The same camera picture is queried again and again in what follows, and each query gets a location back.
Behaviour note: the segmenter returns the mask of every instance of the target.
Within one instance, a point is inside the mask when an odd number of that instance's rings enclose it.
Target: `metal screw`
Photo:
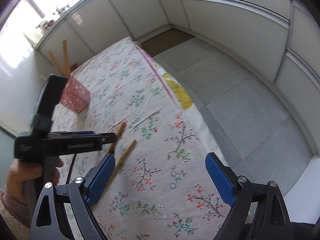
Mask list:
[[[75,183],[76,183],[76,184],[79,184],[79,183],[81,183],[82,181],[83,181],[83,178],[82,178],[82,177],[78,177],[78,178],[75,179]]]
[[[51,186],[52,186],[52,183],[51,183],[51,182],[47,182],[47,183],[44,185],[45,188],[51,188]]]
[[[247,182],[247,178],[246,177],[244,177],[244,176],[240,176],[239,178],[238,178],[238,180],[240,181],[240,182]]]
[[[270,186],[271,187],[276,187],[276,186],[278,186],[278,184],[275,182],[275,181],[270,181]]]

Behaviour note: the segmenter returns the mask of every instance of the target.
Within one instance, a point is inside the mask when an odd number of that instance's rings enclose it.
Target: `gray tile floor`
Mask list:
[[[312,153],[280,100],[249,70],[193,38],[154,59],[186,89],[229,166],[252,182],[278,182],[286,195]]]

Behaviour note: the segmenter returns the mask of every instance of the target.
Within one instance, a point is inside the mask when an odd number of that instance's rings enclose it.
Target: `floral tablecloth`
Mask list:
[[[130,38],[91,58],[73,75],[91,92],[90,105],[79,115],[57,105],[52,130],[112,132],[125,121],[116,159],[137,140],[92,207],[108,239],[213,239],[229,207],[204,158],[214,151],[225,160],[185,90]],[[103,155],[104,150],[78,154],[71,179],[84,176]],[[73,155],[61,158],[64,184]],[[82,239],[70,204],[66,210],[75,238]]]

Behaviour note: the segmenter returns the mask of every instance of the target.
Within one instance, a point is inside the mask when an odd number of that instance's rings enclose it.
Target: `brown mat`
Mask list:
[[[194,38],[193,35],[172,28],[143,42],[142,48],[154,57],[167,49]]]

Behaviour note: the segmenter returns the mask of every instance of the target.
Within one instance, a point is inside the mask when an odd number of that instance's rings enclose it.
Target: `blue textured pad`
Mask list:
[[[211,154],[207,154],[205,157],[205,167],[223,202],[229,204],[230,207],[233,207],[236,203],[233,194],[233,186]]]
[[[90,208],[93,204],[97,204],[106,185],[115,169],[116,159],[110,154],[109,158],[106,160],[104,165],[97,172],[96,176],[92,180],[88,187],[88,197],[86,199],[86,204]]]

